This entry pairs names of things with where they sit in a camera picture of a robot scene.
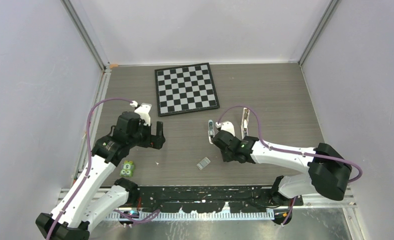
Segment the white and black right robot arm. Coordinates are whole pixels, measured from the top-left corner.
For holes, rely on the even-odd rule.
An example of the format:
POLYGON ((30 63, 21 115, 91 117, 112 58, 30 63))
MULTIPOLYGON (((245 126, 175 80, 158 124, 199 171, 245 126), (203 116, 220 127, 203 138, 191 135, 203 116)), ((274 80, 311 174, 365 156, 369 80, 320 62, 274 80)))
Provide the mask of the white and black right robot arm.
POLYGON ((252 136, 238 139, 225 130, 210 141, 220 149, 224 162, 270 164, 298 171, 298 175, 280 175, 275 179, 268 194, 275 205, 315 193, 334 201, 344 199, 352 166, 342 162, 342 156, 329 144, 298 148, 252 136))

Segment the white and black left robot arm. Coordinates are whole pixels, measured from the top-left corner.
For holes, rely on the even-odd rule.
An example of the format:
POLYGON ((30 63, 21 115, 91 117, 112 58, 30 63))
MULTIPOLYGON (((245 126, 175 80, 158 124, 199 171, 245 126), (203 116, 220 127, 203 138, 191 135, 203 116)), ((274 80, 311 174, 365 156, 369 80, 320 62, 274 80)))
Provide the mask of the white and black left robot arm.
POLYGON ((35 221, 47 240, 87 240, 96 226, 122 205, 133 207, 140 198, 138 185, 117 179, 102 197, 92 201, 106 178, 134 147, 161 149, 166 139, 163 122, 157 121, 155 134, 144 113, 123 112, 111 132, 95 142, 87 166, 63 200, 35 221))

